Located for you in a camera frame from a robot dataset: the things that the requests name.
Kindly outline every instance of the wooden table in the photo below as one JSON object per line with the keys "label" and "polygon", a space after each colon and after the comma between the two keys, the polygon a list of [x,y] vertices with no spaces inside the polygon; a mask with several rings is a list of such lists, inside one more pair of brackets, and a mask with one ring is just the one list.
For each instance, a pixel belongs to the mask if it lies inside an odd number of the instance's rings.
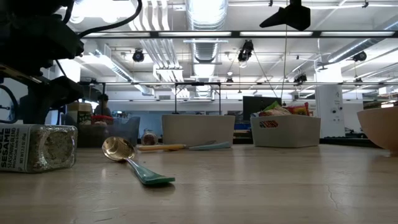
{"label": "wooden table", "polygon": [[396,223],[398,159],[386,155],[328,145],[140,154],[176,178],[159,188],[79,149],[72,169],[0,173],[0,223]]}

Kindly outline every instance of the spoon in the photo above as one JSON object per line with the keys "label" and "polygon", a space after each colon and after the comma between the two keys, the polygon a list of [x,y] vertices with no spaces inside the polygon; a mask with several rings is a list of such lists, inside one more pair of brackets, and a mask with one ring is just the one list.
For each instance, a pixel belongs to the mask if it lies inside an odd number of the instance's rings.
{"label": "spoon", "polygon": [[144,185],[163,184],[175,181],[174,177],[165,177],[137,164],[133,161],[136,152],[134,146],[120,137],[109,137],[102,145],[104,155],[115,162],[126,161],[134,169],[138,179]]}

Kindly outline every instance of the glass jar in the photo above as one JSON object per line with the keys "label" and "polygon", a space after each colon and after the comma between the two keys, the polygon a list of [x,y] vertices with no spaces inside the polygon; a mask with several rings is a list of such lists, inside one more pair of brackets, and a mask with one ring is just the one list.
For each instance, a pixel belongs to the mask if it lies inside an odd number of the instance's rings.
{"label": "glass jar", "polygon": [[0,170],[39,173],[71,168],[77,128],[41,124],[0,125]]}

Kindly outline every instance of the person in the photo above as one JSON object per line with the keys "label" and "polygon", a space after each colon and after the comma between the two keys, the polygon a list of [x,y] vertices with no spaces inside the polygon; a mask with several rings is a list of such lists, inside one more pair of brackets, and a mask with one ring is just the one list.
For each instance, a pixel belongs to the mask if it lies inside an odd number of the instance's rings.
{"label": "person", "polygon": [[112,117],[112,112],[108,108],[108,100],[109,100],[109,97],[107,96],[107,94],[102,94],[98,97],[99,105],[94,110],[95,115],[103,115],[103,116]]}

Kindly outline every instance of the teal spoon handle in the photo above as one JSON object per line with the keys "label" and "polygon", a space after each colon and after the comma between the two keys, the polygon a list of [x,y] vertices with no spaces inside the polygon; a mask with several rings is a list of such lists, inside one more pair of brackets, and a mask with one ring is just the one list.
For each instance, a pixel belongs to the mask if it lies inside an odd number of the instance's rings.
{"label": "teal spoon handle", "polygon": [[163,183],[175,181],[174,177],[165,177],[165,176],[159,175],[155,172],[152,172],[151,170],[137,164],[130,158],[127,158],[124,160],[126,160],[131,165],[131,167],[134,169],[138,179],[144,185],[163,184]]}

